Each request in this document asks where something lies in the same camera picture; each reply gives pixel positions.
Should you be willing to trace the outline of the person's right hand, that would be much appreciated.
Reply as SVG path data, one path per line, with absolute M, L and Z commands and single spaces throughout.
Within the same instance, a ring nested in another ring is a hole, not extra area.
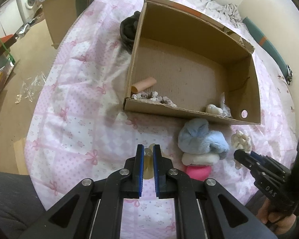
M 275 213 L 273 211 L 270 211 L 269 207 L 270 207 L 270 200 L 265 199 L 265 202 L 258 210 L 256 217 L 263 224 L 270 222 L 276 225 L 276 229 L 274 230 L 274 233 L 276 235 L 283 235 L 288 231 L 290 231 L 297 220 L 295 214 L 291 214 L 290 216 L 285 216 L 283 213 Z

